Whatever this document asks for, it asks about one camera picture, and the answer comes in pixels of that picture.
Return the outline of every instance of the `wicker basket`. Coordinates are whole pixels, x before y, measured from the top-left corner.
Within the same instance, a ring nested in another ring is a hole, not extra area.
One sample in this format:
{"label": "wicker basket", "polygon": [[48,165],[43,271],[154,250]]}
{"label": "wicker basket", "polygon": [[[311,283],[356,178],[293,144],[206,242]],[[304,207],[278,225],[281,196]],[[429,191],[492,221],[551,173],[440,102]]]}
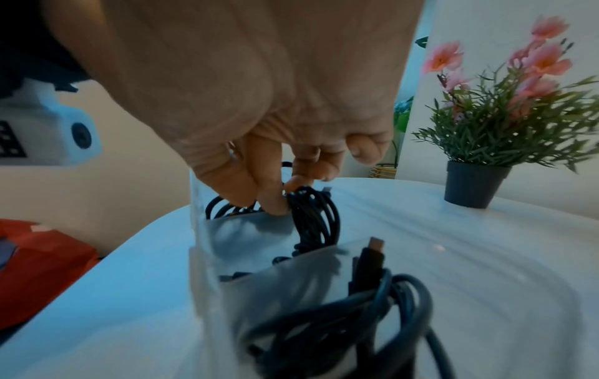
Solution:
{"label": "wicker basket", "polygon": [[395,179],[397,168],[392,164],[378,164],[370,170],[371,178]]}

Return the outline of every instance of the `red object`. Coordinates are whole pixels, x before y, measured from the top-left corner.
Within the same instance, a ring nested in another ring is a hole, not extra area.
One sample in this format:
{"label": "red object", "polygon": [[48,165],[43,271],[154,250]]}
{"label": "red object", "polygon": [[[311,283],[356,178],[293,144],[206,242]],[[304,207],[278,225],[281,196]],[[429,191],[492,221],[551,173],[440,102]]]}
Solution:
{"label": "red object", "polygon": [[0,329],[32,318],[99,262],[90,245],[35,225],[0,219],[0,239],[17,246],[0,270]]}

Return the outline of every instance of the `white table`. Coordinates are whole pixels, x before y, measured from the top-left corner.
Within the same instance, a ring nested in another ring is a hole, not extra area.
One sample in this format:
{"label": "white table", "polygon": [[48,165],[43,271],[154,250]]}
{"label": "white table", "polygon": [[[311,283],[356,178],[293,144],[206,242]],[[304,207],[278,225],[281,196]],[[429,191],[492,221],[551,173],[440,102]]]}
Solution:
{"label": "white table", "polygon": [[[474,236],[559,273],[582,300],[586,332],[580,377],[597,377],[599,221],[504,199],[495,199],[486,211],[462,208],[443,201],[443,187],[418,182],[338,179],[333,190],[367,194],[389,214],[401,212],[455,235]],[[376,225],[364,228],[368,232]],[[350,234],[342,228],[340,243],[355,240]],[[148,225],[0,348],[0,377],[180,375],[199,332],[188,292],[192,243],[188,207]]]}

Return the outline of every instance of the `hand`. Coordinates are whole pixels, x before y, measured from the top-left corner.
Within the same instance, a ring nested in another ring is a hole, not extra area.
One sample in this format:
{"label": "hand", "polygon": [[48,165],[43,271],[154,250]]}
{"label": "hand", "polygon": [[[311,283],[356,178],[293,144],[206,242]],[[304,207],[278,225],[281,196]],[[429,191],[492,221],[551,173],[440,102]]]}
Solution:
{"label": "hand", "polygon": [[[65,0],[55,2],[65,8]],[[366,165],[382,159],[422,6],[422,0],[68,2],[94,22],[81,26],[73,16],[70,24],[53,22],[65,17],[56,9],[47,19],[92,77],[202,182],[235,205],[257,199],[272,214],[287,212],[281,143],[296,156],[286,190],[335,178],[346,149]]]}

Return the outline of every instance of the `black flower pot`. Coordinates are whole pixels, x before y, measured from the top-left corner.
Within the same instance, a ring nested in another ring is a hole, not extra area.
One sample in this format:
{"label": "black flower pot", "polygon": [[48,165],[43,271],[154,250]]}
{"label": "black flower pot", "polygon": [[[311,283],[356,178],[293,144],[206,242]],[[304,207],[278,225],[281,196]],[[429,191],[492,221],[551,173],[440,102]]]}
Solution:
{"label": "black flower pot", "polygon": [[463,207],[486,209],[511,170],[511,167],[450,161],[445,200]]}

